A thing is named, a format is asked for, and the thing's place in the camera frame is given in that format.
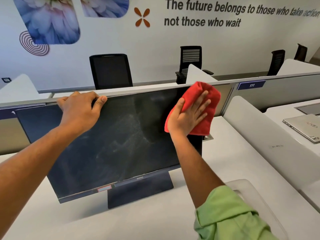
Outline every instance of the red microfiber cloth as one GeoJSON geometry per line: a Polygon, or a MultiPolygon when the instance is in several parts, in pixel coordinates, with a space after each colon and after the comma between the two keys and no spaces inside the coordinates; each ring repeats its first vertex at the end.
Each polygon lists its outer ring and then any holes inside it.
{"type": "MultiPolygon", "coordinates": [[[[211,103],[206,107],[206,109],[203,111],[203,113],[207,113],[208,115],[198,124],[196,127],[193,128],[193,130],[190,132],[190,135],[197,135],[197,136],[207,136],[210,132],[210,126],[211,122],[214,118],[214,114],[216,112],[216,107],[220,101],[221,93],[215,89],[213,86],[197,81],[195,84],[193,84],[183,95],[182,98],[184,98],[185,103],[182,107],[181,112],[185,112],[191,105],[194,104],[194,102],[198,99],[198,97],[207,90],[209,94],[206,96],[206,98],[203,100],[202,104],[207,101],[208,99],[211,100],[211,103]]],[[[174,108],[170,111],[167,120],[165,121],[164,125],[164,131],[169,132],[168,130],[168,119],[173,112],[174,108]]]]}

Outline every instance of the green sleeve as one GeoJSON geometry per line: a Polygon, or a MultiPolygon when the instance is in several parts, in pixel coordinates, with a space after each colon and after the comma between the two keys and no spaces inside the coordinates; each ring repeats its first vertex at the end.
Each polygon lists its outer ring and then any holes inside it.
{"type": "Polygon", "coordinates": [[[231,188],[219,186],[195,211],[194,229],[206,240],[274,240],[270,227],[231,188]]]}

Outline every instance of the hand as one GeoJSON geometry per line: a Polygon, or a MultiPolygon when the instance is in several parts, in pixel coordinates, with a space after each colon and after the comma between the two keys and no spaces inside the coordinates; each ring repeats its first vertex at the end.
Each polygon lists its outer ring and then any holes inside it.
{"type": "Polygon", "coordinates": [[[185,100],[179,99],[168,120],[168,130],[171,136],[173,134],[187,136],[207,116],[207,113],[202,114],[202,112],[211,103],[210,99],[201,105],[207,95],[208,91],[204,91],[184,113],[181,113],[181,110],[185,100]]]}
{"type": "Polygon", "coordinates": [[[70,130],[76,136],[81,135],[95,125],[106,101],[106,96],[99,96],[93,91],[87,93],[74,92],[69,97],[58,99],[57,103],[63,111],[59,126],[70,130]],[[97,99],[97,101],[91,108],[94,99],[97,99]]]}

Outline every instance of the orange petal decal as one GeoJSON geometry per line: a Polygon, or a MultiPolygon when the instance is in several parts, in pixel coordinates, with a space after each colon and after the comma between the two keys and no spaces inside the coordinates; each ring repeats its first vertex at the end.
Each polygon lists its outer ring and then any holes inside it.
{"type": "Polygon", "coordinates": [[[147,20],[144,19],[143,22],[148,28],[150,28],[150,23],[147,20]]]}
{"type": "Polygon", "coordinates": [[[136,27],[139,27],[140,26],[140,24],[141,24],[141,22],[142,22],[142,18],[141,19],[139,19],[137,22],[136,22],[136,27]]]}
{"type": "Polygon", "coordinates": [[[149,15],[149,13],[150,13],[150,9],[149,9],[149,8],[147,8],[147,9],[144,11],[143,17],[148,16],[148,15],[149,15]]]}
{"type": "Polygon", "coordinates": [[[141,12],[139,11],[139,9],[137,7],[134,8],[134,12],[136,14],[138,14],[140,17],[142,17],[141,12]]]}

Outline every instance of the black office chair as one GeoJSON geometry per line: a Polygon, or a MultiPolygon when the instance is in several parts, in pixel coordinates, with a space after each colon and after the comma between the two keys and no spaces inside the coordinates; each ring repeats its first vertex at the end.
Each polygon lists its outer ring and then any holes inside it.
{"type": "Polygon", "coordinates": [[[272,51],[272,60],[267,76],[276,76],[285,61],[286,51],[283,49],[272,51]]]}
{"type": "Polygon", "coordinates": [[[301,44],[298,44],[297,53],[296,53],[294,59],[298,60],[298,61],[305,62],[306,56],[307,56],[307,51],[308,51],[307,47],[305,47],[301,44]]]}
{"type": "MultiPolygon", "coordinates": [[[[189,65],[192,64],[201,69],[202,66],[202,47],[201,46],[181,46],[180,68],[177,74],[177,84],[186,84],[189,65]]],[[[208,70],[202,70],[206,74],[214,73],[208,70]]]]}
{"type": "Polygon", "coordinates": [[[89,59],[96,90],[133,87],[127,55],[94,55],[89,59]]]}

